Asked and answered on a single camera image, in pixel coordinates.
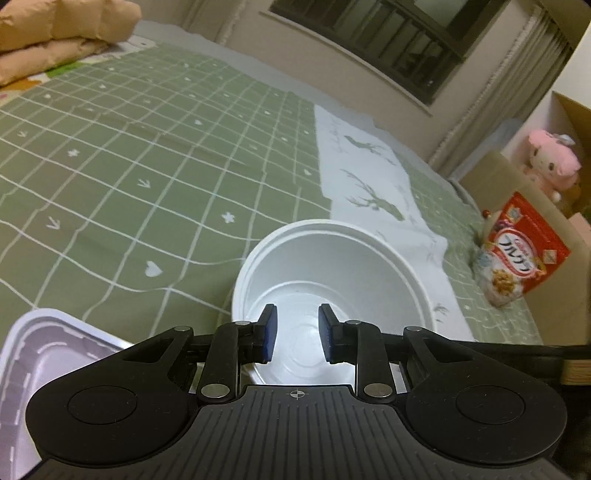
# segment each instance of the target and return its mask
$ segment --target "bed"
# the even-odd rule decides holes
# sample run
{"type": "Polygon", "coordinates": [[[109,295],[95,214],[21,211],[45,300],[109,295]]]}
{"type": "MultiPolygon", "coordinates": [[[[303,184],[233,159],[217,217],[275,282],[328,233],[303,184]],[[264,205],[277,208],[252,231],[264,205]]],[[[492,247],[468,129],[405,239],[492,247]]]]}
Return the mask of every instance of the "bed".
{"type": "Polygon", "coordinates": [[[524,301],[472,280],[478,211],[415,154],[320,92],[174,27],[0,108],[0,338],[62,310],[130,342],[230,320],[258,241],[333,218],[396,248],[437,331],[541,343],[524,301]]]}

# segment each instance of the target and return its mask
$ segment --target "folded blanket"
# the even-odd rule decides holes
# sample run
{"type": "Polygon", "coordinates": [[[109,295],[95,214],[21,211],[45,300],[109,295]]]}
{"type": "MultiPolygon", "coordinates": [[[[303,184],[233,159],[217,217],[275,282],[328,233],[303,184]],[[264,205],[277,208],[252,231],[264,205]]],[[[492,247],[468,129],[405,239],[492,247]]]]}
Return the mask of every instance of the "folded blanket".
{"type": "Polygon", "coordinates": [[[0,55],[0,86],[82,59],[107,48],[102,40],[50,40],[0,55]]]}
{"type": "Polygon", "coordinates": [[[127,40],[141,18],[126,0],[11,0],[0,10],[0,52],[49,40],[127,40]]]}

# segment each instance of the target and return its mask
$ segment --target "heart pattern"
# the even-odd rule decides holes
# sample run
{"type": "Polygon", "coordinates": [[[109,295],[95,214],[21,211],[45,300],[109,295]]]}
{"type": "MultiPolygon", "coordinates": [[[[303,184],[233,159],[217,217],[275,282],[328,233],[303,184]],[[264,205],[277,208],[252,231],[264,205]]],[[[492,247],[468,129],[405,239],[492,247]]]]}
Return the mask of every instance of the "heart pattern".
{"type": "Polygon", "coordinates": [[[160,275],[162,273],[162,270],[154,262],[152,262],[151,260],[148,260],[146,262],[146,270],[144,273],[145,273],[146,277],[154,278],[154,277],[158,277],[158,275],[160,275]]]}

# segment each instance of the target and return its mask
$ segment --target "white foam bowl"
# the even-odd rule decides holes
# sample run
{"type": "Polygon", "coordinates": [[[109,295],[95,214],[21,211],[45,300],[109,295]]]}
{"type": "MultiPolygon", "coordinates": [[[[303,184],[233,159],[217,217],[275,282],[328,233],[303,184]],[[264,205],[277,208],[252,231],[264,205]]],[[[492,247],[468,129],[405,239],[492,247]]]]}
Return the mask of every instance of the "white foam bowl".
{"type": "Polygon", "coordinates": [[[254,365],[256,382],[353,384],[355,367],[330,365],[318,334],[318,307],[385,333],[407,325],[433,328],[423,286],[411,267],[371,233],[332,220],[305,220],[276,230],[248,255],[236,281],[232,319],[256,321],[267,303],[278,310],[272,362],[254,365]]]}

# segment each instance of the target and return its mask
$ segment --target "white plastic tray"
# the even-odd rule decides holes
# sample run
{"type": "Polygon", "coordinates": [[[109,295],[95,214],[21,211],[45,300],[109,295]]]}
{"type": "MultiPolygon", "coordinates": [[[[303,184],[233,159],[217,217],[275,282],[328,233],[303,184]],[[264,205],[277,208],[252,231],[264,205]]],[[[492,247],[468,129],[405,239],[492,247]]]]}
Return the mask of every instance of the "white plastic tray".
{"type": "Polygon", "coordinates": [[[25,425],[33,394],[129,346],[59,310],[33,310],[17,320],[0,353],[0,479],[17,480],[39,463],[25,425]]]}

